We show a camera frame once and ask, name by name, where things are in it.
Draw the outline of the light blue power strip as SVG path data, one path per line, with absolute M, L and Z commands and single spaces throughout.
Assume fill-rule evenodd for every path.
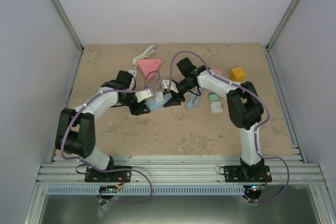
M 168 100 L 171 98 L 171 94 L 165 94 L 163 95 L 161 98 L 159 98 L 158 100 L 153 99 L 150 101 L 146 101 L 145 105 L 148 107 L 150 112 L 153 112 L 155 110 L 158 110 L 160 108 L 162 108 L 167 102 Z

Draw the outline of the white power strip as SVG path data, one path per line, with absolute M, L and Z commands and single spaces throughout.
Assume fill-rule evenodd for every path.
M 132 75 L 131 83 L 130 83 L 129 89 L 130 89 L 130 90 L 135 90 L 135 89 L 136 89 L 136 76 L 137 76 L 137 71 L 136 71 L 136 70 L 129 70 L 128 73 Z

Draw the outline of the green plug adapter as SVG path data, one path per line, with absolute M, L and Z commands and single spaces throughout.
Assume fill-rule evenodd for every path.
M 216 93 L 211 92 L 211 93 L 209 93 L 208 97 L 209 97 L 209 100 L 211 102 L 217 102 L 217 101 L 219 101 L 219 96 Z

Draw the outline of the white plug adapter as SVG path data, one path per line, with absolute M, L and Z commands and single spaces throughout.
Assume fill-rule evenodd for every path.
M 213 113 L 222 113 L 223 112 L 223 104 L 220 101 L 212 101 L 211 102 L 211 111 Z

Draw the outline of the pink socket base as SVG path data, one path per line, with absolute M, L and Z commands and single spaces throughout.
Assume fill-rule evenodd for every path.
M 153 71 L 159 70 L 162 64 L 161 59 L 140 59 L 138 61 L 138 68 L 140 69 L 141 73 L 147 80 L 151 80 L 154 76 Z

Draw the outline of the pink cube socket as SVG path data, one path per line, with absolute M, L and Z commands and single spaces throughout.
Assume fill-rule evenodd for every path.
M 212 69 L 212 72 L 214 72 L 215 74 L 217 74 L 217 75 L 222 75 L 222 71 L 220 71 L 220 70 L 217 70 L 217 69 Z

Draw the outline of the yellow cube socket adapter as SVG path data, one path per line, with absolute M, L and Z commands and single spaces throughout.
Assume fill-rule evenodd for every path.
M 229 78 L 236 82 L 244 82 L 246 73 L 242 67 L 231 68 L 229 72 Z

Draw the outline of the white charger with ribbon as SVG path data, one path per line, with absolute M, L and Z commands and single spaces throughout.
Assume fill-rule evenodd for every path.
M 164 105 L 164 93 L 162 91 L 155 92 L 154 98 L 157 106 Z

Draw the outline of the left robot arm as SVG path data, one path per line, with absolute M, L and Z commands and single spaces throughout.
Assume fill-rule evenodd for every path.
M 97 176 L 104 182 L 114 178 L 115 166 L 113 158 L 96 147 L 95 121 L 117 104 L 127 106 L 132 115 L 150 112 L 145 101 L 139 102 L 135 96 L 136 75 L 135 70 L 120 70 L 116 79 L 102 84 L 87 102 L 60 113 L 56 149 L 65 160 L 75 159 L 95 167 Z

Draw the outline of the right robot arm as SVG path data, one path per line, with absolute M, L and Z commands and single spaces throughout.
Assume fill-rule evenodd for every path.
M 184 94 L 194 88 L 203 88 L 226 99 L 229 118 L 239 129 L 241 140 L 241 158 L 239 173 L 248 182 L 259 177 L 265 165 L 260 153 L 259 129 L 264 108 L 254 85 L 251 82 L 234 82 L 219 76 L 214 71 L 202 65 L 196 67 L 188 57 L 177 64 L 184 79 L 161 81 L 161 89 L 171 94 L 165 107 L 180 105 L 185 101 Z

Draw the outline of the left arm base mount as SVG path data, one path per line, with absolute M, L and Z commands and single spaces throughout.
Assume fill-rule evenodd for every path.
M 87 168 L 85 174 L 86 183 L 128 183 L 131 178 L 131 166 L 116 166 L 117 172 L 103 173 L 95 169 Z

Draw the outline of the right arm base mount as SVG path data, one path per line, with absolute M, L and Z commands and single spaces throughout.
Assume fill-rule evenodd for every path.
M 266 183 L 272 182 L 272 176 L 269 166 L 242 167 L 242 166 L 224 166 L 224 177 L 227 183 Z

